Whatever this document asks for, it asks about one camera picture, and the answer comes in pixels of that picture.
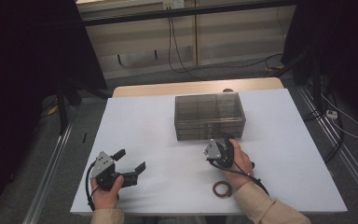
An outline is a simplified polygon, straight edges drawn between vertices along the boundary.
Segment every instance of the table surface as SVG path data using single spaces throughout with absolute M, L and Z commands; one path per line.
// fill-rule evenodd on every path
M 277 81 L 280 85 L 271 84 Z M 260 86 L 264 91 L 247 91 L 255 90 L 255 83 L 263 83 Z M 180 86 L 161 85 L 169 93 L 172 93 L 170 87 Z M 275 90 L 265 90 L 268 85 Z M 113 155 L 122 148 L 127 155 L 117 162 L 119 172 L 130 172 L 146 161 L 138 185 L 120 191 L 118 207 L 126 213 L 138 216 L 241 214 L 232 197 L 220 199 L 212 192 L 213 184 L 224 177 L 205 161 L 202 151 L 208 141 L 178 142 L 173 125 L 175 95 L 197 90 L 221 92 L 226 88 L 239 92 L 247 121 L 243 137 L 238 141 L 255 162 L 255 176 L 262 179 L 270 196 L 305 213 L 347 211 L 289 92 L 282 88 L 279 79 L 186 83 L 186 88 L 178 88 L 179 93 L 168 95 L 153 90 L 153 86 L 123 87 L 119 91 L 117 88 L 115 97 L 108 100 L 86 166 L 101 150 Z M 136 96 L 140 93 L 136 89 L 146 90 L 147 96 Z M 84 190 L 85 173 L 71 212 L 87 216 L 91 211 Z

